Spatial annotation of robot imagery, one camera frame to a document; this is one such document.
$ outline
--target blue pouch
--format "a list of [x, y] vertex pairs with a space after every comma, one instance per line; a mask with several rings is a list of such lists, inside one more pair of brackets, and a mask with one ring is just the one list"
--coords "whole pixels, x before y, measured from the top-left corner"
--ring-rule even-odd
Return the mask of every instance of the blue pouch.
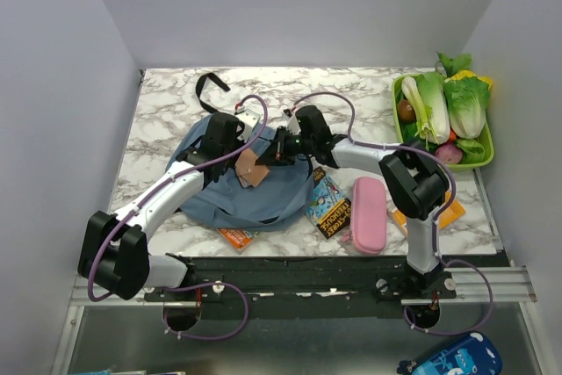
[[[205, 133], [211, 116], [193, 125], [179, 144], [168, 166], [177, 155]], [[261, 137], [251, 145], [261, 155], [270, 145], [275, 131], [263, 129]], [[270, 173], [256, 187], [242, 188], [233, 169], [228, 169], [218, 182], [185, 201], [180, 209], [199, 223], [216, 228], [243, 228], [262, 232], [285, 230], [303, 215], [313, 192], [312, 164], [304, 156], [293, 166], [270, 167]]]
[[500, 353], [492, 342], [474, 331], [425, 357], [400, 362], [396, 372], [412, 375], [499, 375], [502, 366]]

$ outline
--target blue pencil case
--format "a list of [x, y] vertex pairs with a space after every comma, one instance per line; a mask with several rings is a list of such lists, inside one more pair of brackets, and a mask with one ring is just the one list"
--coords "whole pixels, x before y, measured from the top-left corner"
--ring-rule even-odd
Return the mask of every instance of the blue pencil case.
[[402, 375], [499, 375], [502, 362], [492, 342], [479, 332], [471, 332], [424, 357], [400, 362]]

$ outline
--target white wall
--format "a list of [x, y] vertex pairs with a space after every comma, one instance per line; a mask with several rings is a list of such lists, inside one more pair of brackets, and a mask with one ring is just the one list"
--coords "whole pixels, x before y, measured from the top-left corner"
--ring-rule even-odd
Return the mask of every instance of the white wall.
[[104, 0], [143, 67], [433, 65], [490, 0]]
[[528, 265], [562, 364], [562, 0], [493, 0], [465, 47], [496, 81], [486, 189], [507, 251]]
[[0, 0], [0, 373], [49, 372], [139, 73], [102, 0]]

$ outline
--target table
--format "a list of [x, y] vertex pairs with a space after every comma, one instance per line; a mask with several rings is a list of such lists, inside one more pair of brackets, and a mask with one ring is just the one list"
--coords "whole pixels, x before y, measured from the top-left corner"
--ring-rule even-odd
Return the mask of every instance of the table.
[[[195, 84], [213, 71], [231, 88], [224, 92], [212, 83], [205, 87], [203, 99], [219, 110], [232, 112], [247, 94], [258, 94], [269, 107], [268, 125], [286, 123], [282, 110], [299, 97], [319, 90], [347, 96], [357, 109], [354, 134], [359, 140], [396, 142], [391, 86], [400, 75], [427, 71], [414, 68], [222, 68], [149, 69], [141, 89], [126, 152], [119, 173], [112, 209], [132, 201], [162, 173], [169, 158], [191, 126], [207, 115], [195, 96]], [[349, 109], [335, 97], [316, 97], [317, 105], [333, 133], [345, 133]], [[248, 102], [259, 112], [260, 106]], [[328, 173], [351, 197], [354, 180], [372, 174], [354, 169], [328, 169]], [[457, 173], [458, 199], [466, 210], [459, 220], [440, 233], [444, 254], [494, 254], [499, 237], [488, 218], [486, 194], [475, 172]], [[389, 207], [392, 201], [387, 193]], [[387, 245], [382, 255], [405, 255], [407, 240], [388, 219]], [[183, 256], [346, 256], [357, 255], [352, 244], [336, 235], [325, 240], [303, 217], [289, 229], [259, 234], [240, 254], [214, 229], [202, 227], [182, 213], [171, 216], [149, 243], [152, 254], [166, 252]]]

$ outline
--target yellow bell pepper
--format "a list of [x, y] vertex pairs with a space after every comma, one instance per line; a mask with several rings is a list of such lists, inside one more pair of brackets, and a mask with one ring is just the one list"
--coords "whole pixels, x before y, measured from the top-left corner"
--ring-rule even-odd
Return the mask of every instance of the yellow bell pepper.
[[455, 75], [453, 75], [450, 79], [452, 79], [453, 81], [458, 81], [459, 79], [471, 78], [473, 76], [476, 76], [480, 81], [483, 81], [483, 82], [487, 83], [488, 86], [490, 87], [490, 92], [492, 92], [492, 87], [494, 86], [494, 81], [492, 81], [492, 79], [488, 78], [487, 76], [478, 76], [474, 72], [472, 72], [471, 70], [461, 70], [461, 71], [457, 72]]

